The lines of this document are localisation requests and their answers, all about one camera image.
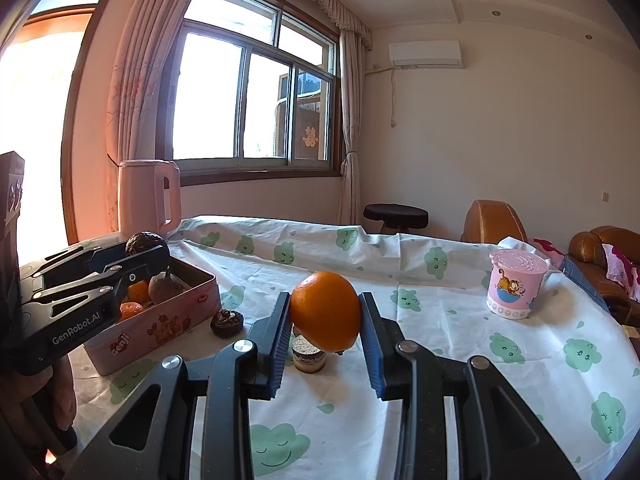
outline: stool seat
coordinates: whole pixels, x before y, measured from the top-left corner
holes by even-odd
[[[424,229],[429,225],[429,213],[409,205],[369,204],[365,206],[363,215],[369,220],[382,220],[391,228]]]

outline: pink kettle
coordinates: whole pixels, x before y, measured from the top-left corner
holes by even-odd
[[[171,219],[166,219],[164,180],[169,181]],[[123,160],[118,167],[118,224],[123,238],[140,231],[159,235],[182,219],[180,170],[164,160]]]

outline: kettle handle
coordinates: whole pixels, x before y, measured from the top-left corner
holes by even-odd
[[[169,181],[169,206],[171,210],[171,220],[159,226],[159,233],[166,233],[174,230],[182,221],[182,200],[180,199],[180,170],[175,162],[163,162],[156,164],[156,186],[161,186],[164,190],[164,178]]]

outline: tangerine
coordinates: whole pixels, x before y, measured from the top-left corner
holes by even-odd
[[[294,288],[290,312],[296,328],[325,352],[350,348],[360,333],[358,295],[334,272],[316,272]]]
[[[145,280],[141,280],[127,288],[127,296],[136,303],[146,303],[149,301],[149,285]]]
[[[125,319],[129,319],[130,317],[134,317],[137,314],[140,314],[140,312],[144,311],[145,307],[143,307],[139,303],[136,303],[135,301],[126,301],[125,303],[122,303],[120,305],[120,314],[122,315],[120,316],[118,323],[124,321]]]

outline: cup lid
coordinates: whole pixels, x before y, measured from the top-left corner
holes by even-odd
[[[544,274],[549,264],[537,254],[520,249],[498,249],[490,254],[491,263],[505,270],[516,270],[529,274]]]

